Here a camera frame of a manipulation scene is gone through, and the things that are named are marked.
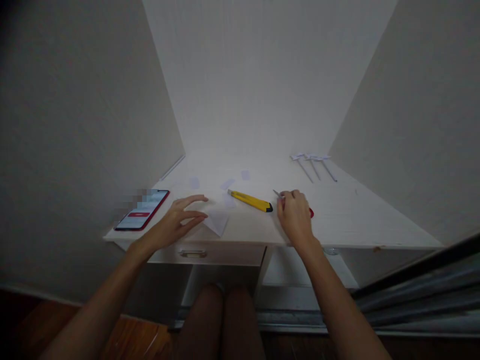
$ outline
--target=hand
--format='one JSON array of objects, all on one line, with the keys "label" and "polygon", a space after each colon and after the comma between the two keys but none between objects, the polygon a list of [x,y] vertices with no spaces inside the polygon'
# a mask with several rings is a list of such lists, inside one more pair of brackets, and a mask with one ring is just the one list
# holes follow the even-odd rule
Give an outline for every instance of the hand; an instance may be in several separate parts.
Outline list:
[{"label": "hand", "polygon": [[[139,240],[143,244],[147,244],[151,252],[175,243],[205,218],[208,218],[208,215],[201,211],[184,211],[188,205],[196,201],[207,202],[208,199],[204,195],[192,195],[175,200],[165,216]],[[186,219],[192,220],[182,225],[181,222]]]},{"label": "hand", "polygon": [[297,251],[303,250],[315,239],[312,233],[309,202],[298,190],[282,191],[284,199],[277,201],[277,214],[281,227]]}]

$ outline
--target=red object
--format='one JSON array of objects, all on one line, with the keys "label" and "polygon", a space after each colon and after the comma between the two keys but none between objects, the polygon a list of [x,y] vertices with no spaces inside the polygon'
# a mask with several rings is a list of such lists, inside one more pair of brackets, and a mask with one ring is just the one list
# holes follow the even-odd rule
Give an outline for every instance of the red object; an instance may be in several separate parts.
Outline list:
[{"label": "red object", "polygon": [[149,212],[131,212],[128,214],[129,218],[146,218],[150,215]]},{"label": "red object", "polygon": [[[145,227],[148,225],[150,220],[152,220],[152,218],[154,217],[154,215],[157,212],[157,210],[159,209],[159,207],[164,203],[165,199],[168,198],[168,196],[170,195],[169,190],[159,190],[159,191],[166,191],[166,194],[163,197],[163,199],[160,201],[160,203],[156,206],[155,210],[153,210],[151,212],[150,217],[143,223],[143,225],[141,227],[139,227],[139,228],[116,228],[115,230],[117,230],[117,231],[142,231],[143,229],[145,229]],[[132,215],[134,217],[140,217],[139,215],[135,215],[135,214],[147,214],[147,216],[148,216],[148,212],[133,212],[133,213],[129,214],[128,216]]]}]

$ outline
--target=leg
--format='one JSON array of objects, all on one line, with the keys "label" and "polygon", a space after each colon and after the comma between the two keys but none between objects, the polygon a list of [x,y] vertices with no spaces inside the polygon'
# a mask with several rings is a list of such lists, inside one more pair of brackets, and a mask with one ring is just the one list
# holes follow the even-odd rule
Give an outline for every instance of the leg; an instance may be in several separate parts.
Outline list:
[{"label": "leg", "polygon": [[203,287],[178,335],[174,359],[218,359],[223,302],[216,285]]},{"label": "leg", "polygon": [[223,310],[222,359],[265,359],[257,313],[245,287],[228,294]]}]

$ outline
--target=smartphone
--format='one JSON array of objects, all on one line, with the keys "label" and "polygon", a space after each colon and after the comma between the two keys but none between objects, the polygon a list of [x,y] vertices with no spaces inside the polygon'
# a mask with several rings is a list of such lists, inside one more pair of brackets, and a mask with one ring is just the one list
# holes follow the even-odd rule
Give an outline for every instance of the smartphone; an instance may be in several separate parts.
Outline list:
[{"label": "smartphone", "polygon": [[136,209],[125,215],[115,230],[140,231],[145,229],[169,194],[168,190],[152,190],[151,194],[143,197],[143,201],[138,203]]}]

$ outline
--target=wooden floor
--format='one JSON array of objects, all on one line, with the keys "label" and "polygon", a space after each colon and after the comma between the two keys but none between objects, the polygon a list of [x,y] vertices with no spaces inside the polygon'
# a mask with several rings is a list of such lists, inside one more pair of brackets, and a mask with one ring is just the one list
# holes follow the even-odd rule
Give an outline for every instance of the wooden floor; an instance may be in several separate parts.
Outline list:
[{"label": "wooden floor", "polygon": [[[3,350],[18,359],[36,359],[75,315],[77,308],[23,295],[9,295],[2,308]],[[171,359],[178,334],[164,325],[121,318],[101,359]],[[328,336],[263,333],[267,359],[336,359]],[[383,337],[393,359],[478,359],[480,342],[474,339]]]}]

